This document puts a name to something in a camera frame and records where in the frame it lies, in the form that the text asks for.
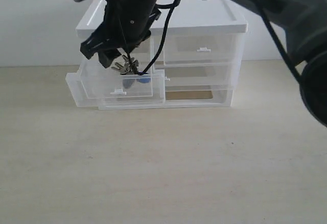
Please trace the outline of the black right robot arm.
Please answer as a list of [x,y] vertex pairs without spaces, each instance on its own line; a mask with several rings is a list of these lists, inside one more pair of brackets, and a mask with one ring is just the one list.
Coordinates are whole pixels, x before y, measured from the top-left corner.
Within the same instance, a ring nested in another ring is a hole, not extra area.
[[[299,84],[309,113],[326,125],[326,0],[231,0],[259,15],[282,59]],[[181,0],[106,0],[104,18],[80,51],[109,68],[147,40],[162,9],[168,16]]]

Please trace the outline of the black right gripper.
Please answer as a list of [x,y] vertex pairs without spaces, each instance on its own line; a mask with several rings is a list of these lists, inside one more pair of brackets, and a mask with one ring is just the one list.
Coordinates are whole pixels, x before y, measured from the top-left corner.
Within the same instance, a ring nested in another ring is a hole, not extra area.
[[91,59],[98,53],[99,63],[109,68],[122,54],[118,48],[139,44],[149,30],[148,20],[157,0],[112,0],[113,7],[105,27],[97,27],[80,44],[80,52]]

